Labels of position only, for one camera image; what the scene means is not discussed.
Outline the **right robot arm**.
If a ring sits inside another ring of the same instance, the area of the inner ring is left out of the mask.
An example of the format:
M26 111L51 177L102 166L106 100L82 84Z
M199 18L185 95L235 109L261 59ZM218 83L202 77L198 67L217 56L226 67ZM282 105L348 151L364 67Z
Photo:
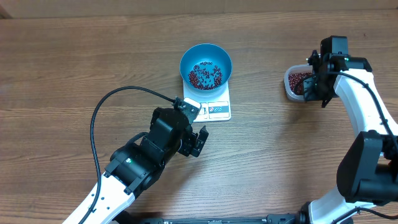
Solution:
M352 223L352 217L397 201L397 123L389 114L374 83L373 69L364 57L352 57L348 39L332 35L320 42L307 59L309 76L291 85L284 78L292 101L321 101L325 107L339 98L349 116L355 140L336 173L336 186L323 197L305 203L291 223Z

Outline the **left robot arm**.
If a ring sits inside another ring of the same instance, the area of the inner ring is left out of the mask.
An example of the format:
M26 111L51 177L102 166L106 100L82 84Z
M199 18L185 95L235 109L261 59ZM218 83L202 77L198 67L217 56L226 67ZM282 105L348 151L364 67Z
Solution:
M140 194L158 181L176 154L198 157L207 140L206 128L194 133L192 123L201 104L176 98L171 108L156 108L149 132L139 133L111 156L109 164L65 223L110 223Z

